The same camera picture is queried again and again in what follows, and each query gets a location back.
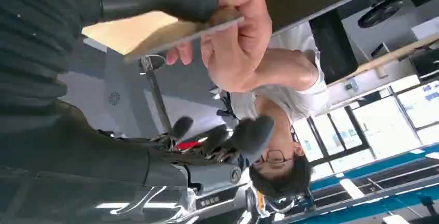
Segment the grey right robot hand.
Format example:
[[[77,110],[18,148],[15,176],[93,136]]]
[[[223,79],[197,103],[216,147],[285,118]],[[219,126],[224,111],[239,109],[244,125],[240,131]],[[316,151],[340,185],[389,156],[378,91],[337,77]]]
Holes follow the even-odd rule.
[[[58,75],[83,28],[162,11],[179,18],[169,43],[180,47],[190,25],[212,22],[219,0],[1,0],[1,164],[32,172],[57,172],[130,183],[149,176],[150,155],[94,131],[82,113],[60,101],[67,92]]]

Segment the person's hand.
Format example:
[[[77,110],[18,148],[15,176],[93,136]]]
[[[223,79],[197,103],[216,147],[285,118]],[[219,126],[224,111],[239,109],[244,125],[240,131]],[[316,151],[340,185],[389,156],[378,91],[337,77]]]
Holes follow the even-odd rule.
[[[268,47],[272,20],[266,0],[219,0],[216,23],[238,11],[244,21],[201,38],[201,58],[211,80],[229,92],[247,92],[257,86],[256,68]]]

